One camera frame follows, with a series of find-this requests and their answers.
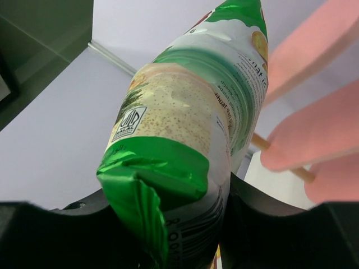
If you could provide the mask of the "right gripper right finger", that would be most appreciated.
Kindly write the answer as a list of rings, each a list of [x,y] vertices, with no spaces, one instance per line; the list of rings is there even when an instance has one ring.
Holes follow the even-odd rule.
[[[220,252],[223,268],[358,268],[358,202],[303,210],[232,174]]]

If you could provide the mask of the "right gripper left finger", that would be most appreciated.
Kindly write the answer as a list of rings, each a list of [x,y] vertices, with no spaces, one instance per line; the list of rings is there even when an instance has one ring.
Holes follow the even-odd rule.
[[[46,210],[1,203],[1,268],[144,268],[146,254],[103,191]]]

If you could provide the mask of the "green Chuba chips bag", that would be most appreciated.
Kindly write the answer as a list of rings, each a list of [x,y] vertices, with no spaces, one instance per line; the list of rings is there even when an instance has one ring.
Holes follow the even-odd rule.
[[[260,1],[225,1],[132,78],[96,171],[150,268],[208,268],[268,89]]]

